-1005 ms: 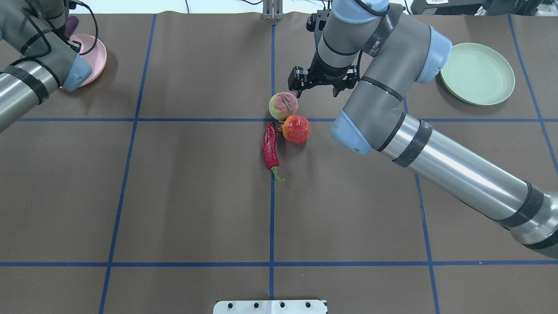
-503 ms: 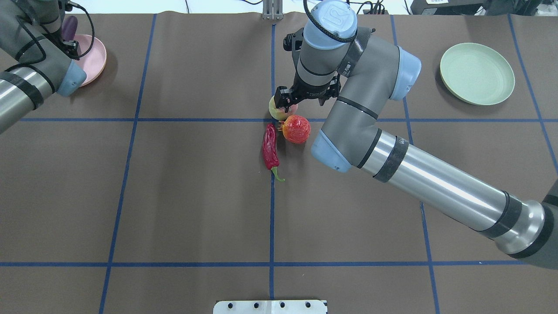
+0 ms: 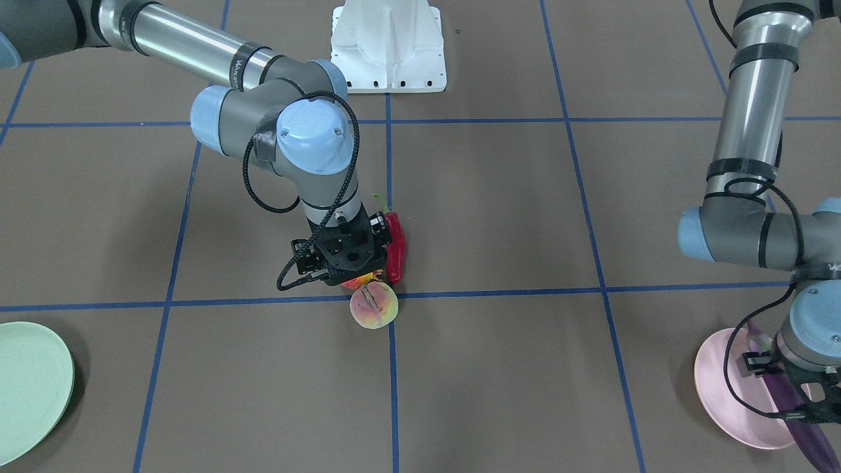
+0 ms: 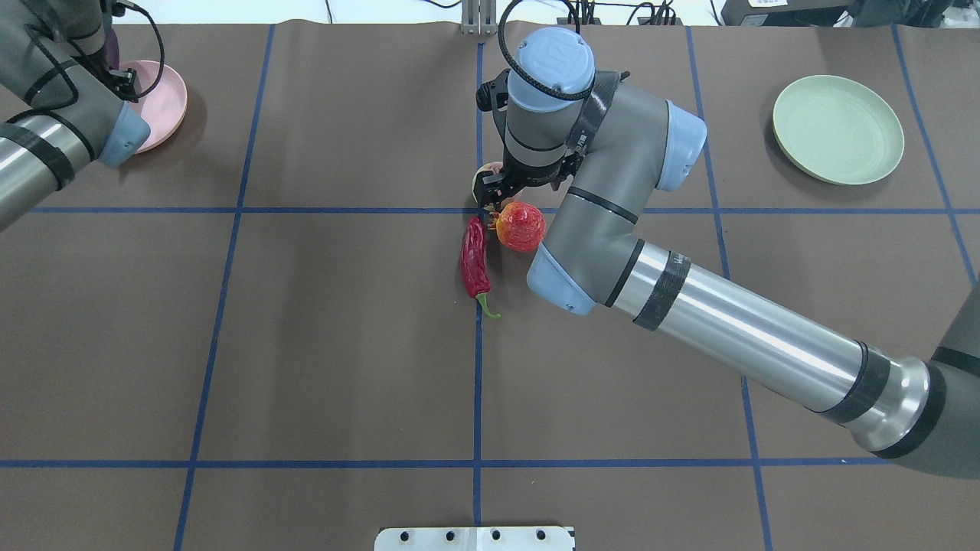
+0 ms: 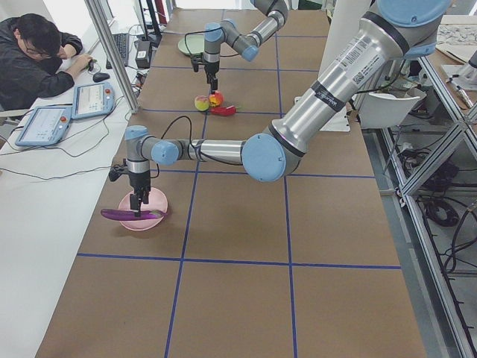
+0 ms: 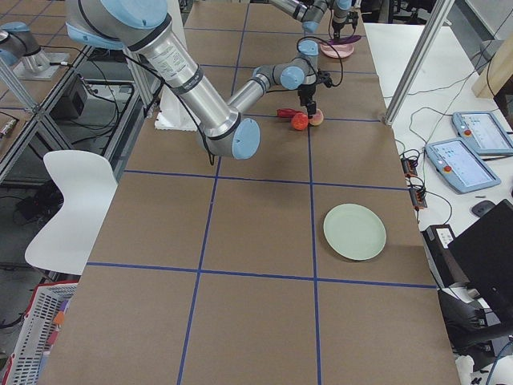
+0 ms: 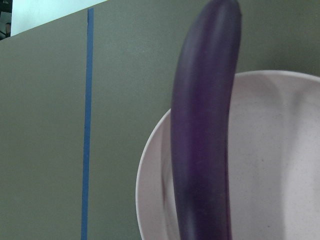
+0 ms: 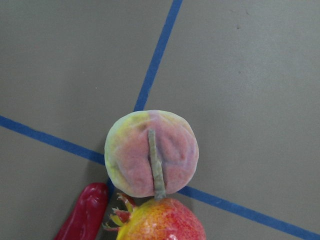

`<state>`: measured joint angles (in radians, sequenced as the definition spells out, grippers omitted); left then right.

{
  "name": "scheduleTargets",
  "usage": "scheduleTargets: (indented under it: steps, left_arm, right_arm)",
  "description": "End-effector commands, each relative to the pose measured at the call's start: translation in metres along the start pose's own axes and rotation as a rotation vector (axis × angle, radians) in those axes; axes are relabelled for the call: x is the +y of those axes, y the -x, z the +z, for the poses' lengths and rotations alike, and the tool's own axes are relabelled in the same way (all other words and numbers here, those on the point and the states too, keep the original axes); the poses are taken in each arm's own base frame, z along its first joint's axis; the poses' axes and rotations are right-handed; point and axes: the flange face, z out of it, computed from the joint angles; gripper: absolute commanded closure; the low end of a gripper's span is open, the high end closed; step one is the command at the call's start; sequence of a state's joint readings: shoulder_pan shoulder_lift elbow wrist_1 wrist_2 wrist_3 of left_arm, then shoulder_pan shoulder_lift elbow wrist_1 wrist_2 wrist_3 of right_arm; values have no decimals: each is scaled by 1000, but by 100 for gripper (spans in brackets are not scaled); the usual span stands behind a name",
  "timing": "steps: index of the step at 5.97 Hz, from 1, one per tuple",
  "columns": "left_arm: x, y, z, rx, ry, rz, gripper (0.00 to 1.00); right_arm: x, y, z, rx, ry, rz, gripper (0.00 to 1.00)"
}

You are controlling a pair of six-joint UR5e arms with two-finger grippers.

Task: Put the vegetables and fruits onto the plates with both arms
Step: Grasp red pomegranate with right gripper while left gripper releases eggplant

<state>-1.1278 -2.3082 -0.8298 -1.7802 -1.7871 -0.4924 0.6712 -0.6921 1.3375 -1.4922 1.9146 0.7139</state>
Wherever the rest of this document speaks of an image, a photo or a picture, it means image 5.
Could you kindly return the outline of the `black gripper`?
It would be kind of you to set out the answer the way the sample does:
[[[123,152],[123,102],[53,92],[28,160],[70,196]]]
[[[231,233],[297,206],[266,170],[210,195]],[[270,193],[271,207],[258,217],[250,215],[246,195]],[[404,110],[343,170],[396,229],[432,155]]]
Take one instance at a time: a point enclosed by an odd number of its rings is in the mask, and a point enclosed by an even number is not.
[[[191,56],[191,64],[194,72],[198,72],[200,66],[204,68],[206,81],[209,84],[209,94],[213,94],[218,89],[216,75],[220,69],[220,55],[208,54],[206,52],[193,54]]]
[[[124,158],[122,164],[115,164],[110,168],[108,178],[111,182],[114,182],[122,175],[128,176],[129,183],[133,188],[133,194],[130,194],[130,209],[134,211],[135,217],[140,217],[142,204],[148,203],[148,196],[151,191],[150,162],[148,160]]]

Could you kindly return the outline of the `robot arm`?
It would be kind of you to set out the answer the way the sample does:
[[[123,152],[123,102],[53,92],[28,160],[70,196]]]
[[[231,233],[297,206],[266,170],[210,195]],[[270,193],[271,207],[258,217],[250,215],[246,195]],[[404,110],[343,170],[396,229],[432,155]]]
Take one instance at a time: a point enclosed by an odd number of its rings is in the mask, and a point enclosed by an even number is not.
[[[426,56],[435,50],[437,29],[448,1],[375,1],[356,20],[356,32],[335,58],[298,96],[290,109],[245,140],[168,139],[142,125],[125,130],[126,157],[110,170],[110,180],[127,175],[131,192],[123,210],[103,210],[116,221],[156,219],[163,210],[148,207],[151,165],[181,160],[240,166],[253,179],[274,182],[291,174],[309,142],[388,62]]]
[[[243,59],[251,62],[259,53],[259,48],[280,30],[288,19],[288,2],[283,0],[255,0],[251,4],[265,15],[248,34],[241,33],[231,19],[219,23],[206,24],[203,31],[202,55],[192,55],[191,64],[195,72],[204,68],[210,93],[218,90],[217,74],[220,69],[221,46],[225,43]]]

